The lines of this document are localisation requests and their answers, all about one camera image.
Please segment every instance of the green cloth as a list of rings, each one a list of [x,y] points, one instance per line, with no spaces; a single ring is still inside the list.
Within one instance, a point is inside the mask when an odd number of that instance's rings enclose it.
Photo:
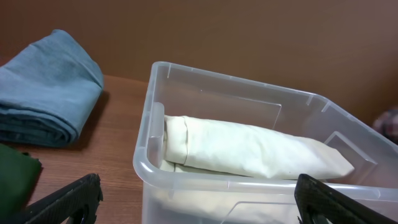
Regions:
[[[0,144],[0,219],[27,203],[41,167],[39,160]]]

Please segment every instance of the transparent storage box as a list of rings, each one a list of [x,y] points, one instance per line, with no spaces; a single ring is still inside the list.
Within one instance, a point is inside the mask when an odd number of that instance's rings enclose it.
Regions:
[[[298,223],[294,180],[166,172],[164,114],[251,124],[324,142],[354,166],[327,184],[398,221],[398,147],[327,98],[167,62],[152,66],[134,169],[142,223]]]

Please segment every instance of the wooden tabletop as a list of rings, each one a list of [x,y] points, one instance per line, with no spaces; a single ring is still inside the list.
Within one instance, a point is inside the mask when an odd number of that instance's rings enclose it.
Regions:
[[[8,144],[42,163],[29,203],[86,174],[101,178],[96,223],[141,223],[142,180],[132,166],[147,83],[105,76],[105,88],[76,144],[63,149]]]

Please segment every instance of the folded blue fabric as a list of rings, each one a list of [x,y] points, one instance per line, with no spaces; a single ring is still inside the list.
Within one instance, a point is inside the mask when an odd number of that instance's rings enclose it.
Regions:
[[[103,87],[99,66],[69,34],[54,30],[0,67],[0,141],[76,141]]]

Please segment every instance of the brown wall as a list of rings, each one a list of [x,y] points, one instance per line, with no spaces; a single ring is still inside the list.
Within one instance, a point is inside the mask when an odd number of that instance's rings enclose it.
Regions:
[[[324,95],[370,123],[397,103],[398,1],[12,0],[0,55],[69,32],[108,75],[159,60]]]

